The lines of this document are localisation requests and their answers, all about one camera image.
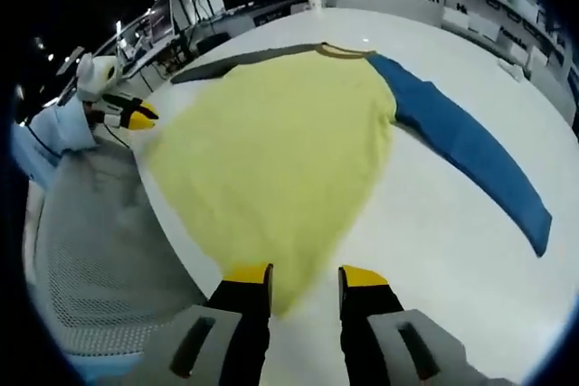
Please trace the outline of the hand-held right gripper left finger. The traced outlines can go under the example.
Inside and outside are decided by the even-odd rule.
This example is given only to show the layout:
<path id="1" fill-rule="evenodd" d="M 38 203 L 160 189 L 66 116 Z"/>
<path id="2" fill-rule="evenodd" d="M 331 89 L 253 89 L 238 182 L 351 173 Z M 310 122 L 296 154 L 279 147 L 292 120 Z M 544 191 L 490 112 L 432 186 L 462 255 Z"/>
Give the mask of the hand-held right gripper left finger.
<path id="1" fill-rule="evenodd" d="M 273 265 L 241 266 L 182 323 L 169 370 L 194 385 L 258 385 L 270 344 Z"/>

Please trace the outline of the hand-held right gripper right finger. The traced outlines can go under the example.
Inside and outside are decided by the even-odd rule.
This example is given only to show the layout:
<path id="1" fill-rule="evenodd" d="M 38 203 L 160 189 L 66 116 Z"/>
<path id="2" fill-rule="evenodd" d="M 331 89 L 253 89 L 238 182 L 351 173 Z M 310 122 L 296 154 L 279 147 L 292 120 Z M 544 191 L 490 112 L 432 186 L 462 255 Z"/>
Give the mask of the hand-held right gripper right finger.
<path id="1" fill-rule="evenodd" d="M 378 273 L 338 269 L 340 345 L 352 385 L 483 385 L 464 345 L 417 309 L 406 310 Z"/>

